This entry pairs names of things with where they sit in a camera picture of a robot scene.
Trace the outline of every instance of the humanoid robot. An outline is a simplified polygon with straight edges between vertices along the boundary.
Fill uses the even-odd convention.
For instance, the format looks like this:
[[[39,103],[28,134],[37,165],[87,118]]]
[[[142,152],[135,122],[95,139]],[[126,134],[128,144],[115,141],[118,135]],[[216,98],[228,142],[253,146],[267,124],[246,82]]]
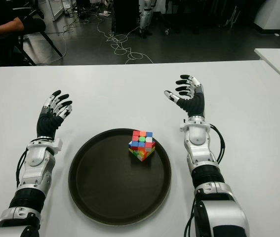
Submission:
[[[188,113],[183,124],[184,146],[196,200],[193,203],[197,237],[249,237],[246,216],[229,185],[224,182],[218,160],[209,148],[210,124],[204,119],[204,95],[200,82],[182,75],[176,82],[182,99],[170,91],[164,94]],[[0,217],[0,237],[39,237],[40,213],[48,194],[56,155],[62,147],[54,139],[56,129],[71,113],[69,97],[56,91],[44,103],[37,123],[37,138],[31,141],[21,156],[16,172],[17,191],[9,208]],[[25,171],[19,182],[19,172]]]
[[[140,15],[140,37],[146,38],[152,33],[148,30],[153,17],[153,8],[156,6],[157,0],[144,0],[144,10]]]

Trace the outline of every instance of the robot forearm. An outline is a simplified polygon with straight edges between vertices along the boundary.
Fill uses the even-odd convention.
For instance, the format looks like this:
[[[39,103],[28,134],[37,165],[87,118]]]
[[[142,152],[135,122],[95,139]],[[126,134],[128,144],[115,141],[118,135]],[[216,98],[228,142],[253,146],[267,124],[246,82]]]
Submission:
[[[33,236],[39,236],[40,214],[51,186],[51,174],[55,165],[53,155],[61,147],[60,139],[52,141],[48,137],[39,137],[29,143],[20,185],[9,208],[0,217],[0,236],[7,236],[7,231],[16,237],[23,236],[24,231],[27,235],[32,233]]]
[[[187,162],[195,187],[196,236],[248,237],[246,216],[220,172],[209,148],[210,125],[202,117],[190,117],[183,127]]]

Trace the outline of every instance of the person's arm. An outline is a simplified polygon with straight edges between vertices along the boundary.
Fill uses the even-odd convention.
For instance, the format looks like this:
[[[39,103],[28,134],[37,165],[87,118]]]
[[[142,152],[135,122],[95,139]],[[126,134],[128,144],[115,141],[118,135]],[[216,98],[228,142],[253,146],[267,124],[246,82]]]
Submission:
[[[16,17],[12,21],[9,21],[8,23],[0,26],[0,35],[4,35],[11,32],[23,31],[23,30],[24,30],[24,26],[21,20],[18,17]]]

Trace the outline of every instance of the black chair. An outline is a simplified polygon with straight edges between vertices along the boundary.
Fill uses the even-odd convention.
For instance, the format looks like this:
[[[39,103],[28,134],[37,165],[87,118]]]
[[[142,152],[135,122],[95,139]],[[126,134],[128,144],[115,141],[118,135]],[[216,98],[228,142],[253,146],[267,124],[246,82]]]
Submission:
[[[20,43],[16,43],[16,47],[25,56],[25,58],[32,64],[36,65],[30,56],[23,50],[23,38],[24,35],[40,33],[46,41],[52,46],[52,48],[58,53],[60,57],[63,57],[61,52],[53,44],[50,37],[44,32],[46,29],[43,12],[39,9],[38,0],[8,0],[8,2],[13,7],[14,13],[21,19],[25,30],[19,32]],[[38,14],[41,19],[33,18],[34,15]]]

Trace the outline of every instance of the blue cube square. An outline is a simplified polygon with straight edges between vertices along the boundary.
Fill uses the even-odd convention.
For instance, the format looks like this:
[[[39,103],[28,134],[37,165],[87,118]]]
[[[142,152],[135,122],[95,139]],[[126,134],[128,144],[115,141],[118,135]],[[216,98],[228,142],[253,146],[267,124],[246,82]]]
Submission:
[[[138,146],[139,146],[139,142],[134,142],[134,141],[133,141],[133,142],[131,143],[131,146],[132,146],[132,147],[138,147]]]

